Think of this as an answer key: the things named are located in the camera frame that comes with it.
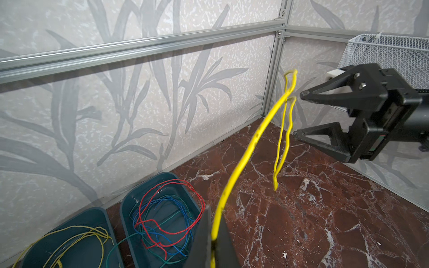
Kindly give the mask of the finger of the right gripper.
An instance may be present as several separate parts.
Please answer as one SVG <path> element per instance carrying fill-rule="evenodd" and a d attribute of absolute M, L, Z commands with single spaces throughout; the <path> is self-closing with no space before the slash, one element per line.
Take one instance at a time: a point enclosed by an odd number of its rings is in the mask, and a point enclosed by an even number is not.
<path fill-rule="evenodd" d="M 353 67 L 313 88 L 302 91 L 301 100 L 348 109 L 367 111 L 367 97 L 360 89 L 369 77 L 367 67 Z"/>
<path fill-rule="evenodd" d="M 354 164 L 351 138 L 338 122 L 297 130 L 293 137 L 342 163 Z"/>

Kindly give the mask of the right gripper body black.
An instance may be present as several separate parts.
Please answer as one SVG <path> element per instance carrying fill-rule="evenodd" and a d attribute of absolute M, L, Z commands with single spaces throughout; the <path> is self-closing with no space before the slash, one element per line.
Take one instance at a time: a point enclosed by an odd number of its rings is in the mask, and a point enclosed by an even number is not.
<path fill-rule="evenodd" d="M 390 142 L 417 142 L 429 150 L 429 89 L 414 89 L 394 69 L 378 64 L 352 68 L 353 93 L 348 108 L 355 121 L 349 128 L 348 163 L 374 160 Z"/>

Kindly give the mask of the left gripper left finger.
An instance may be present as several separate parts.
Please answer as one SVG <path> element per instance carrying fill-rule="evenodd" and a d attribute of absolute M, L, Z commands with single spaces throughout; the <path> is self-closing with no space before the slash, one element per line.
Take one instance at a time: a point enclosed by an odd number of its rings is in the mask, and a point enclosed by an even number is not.
<path fill-rule="evenodd" d="M 184 268 L 210 268 L 211 267 L 211 207 L 208 205 L 199 221 L 196 236 L 194 238 L 191 252 L 184 264 Z"/>

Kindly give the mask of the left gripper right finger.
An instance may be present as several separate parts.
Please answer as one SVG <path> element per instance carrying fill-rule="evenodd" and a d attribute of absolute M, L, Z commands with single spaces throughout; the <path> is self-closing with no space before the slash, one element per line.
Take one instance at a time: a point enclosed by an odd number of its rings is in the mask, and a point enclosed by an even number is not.
<path fill-rule="evenodd" d="M 216 268 L 241 267 L 225 221 L 220 222 L 218 237 L 214 243 L 214 251 Z"/>

